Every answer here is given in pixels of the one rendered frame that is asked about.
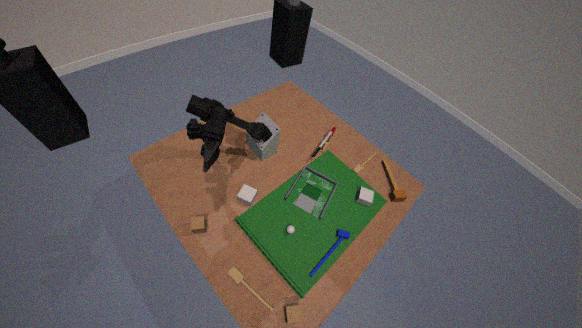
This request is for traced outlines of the green mat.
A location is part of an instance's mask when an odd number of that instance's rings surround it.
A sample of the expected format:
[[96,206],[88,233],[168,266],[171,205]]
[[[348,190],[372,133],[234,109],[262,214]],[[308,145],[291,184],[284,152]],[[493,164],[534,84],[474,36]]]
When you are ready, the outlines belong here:
[[[285,200],[303,169],[238,217],[303,295],[387,202],[330,150],[307,166],[339,183],[321,219],[294,205],[307,182],[324,189],[323,184],[315,184],[315,174],[306,169],[291,191],[297,195],[289,194]],[[374,191],[369,206],[356,201],[361,187]],[[286,231],[288,225],[295,227],[292,234]],[[350,238],[344,238],[311,277],[309,274],[339,240],[338,230],[349,232]]]

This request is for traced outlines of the brown block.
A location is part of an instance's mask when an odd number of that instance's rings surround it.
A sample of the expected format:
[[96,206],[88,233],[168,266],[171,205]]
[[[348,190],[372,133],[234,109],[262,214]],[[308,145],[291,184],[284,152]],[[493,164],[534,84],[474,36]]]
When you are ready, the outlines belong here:
[[191,231],[195,234],[207,233],[205,217],[191,217]]
[[301,305],[284,307],[285,322],[287,324],[302,321]]

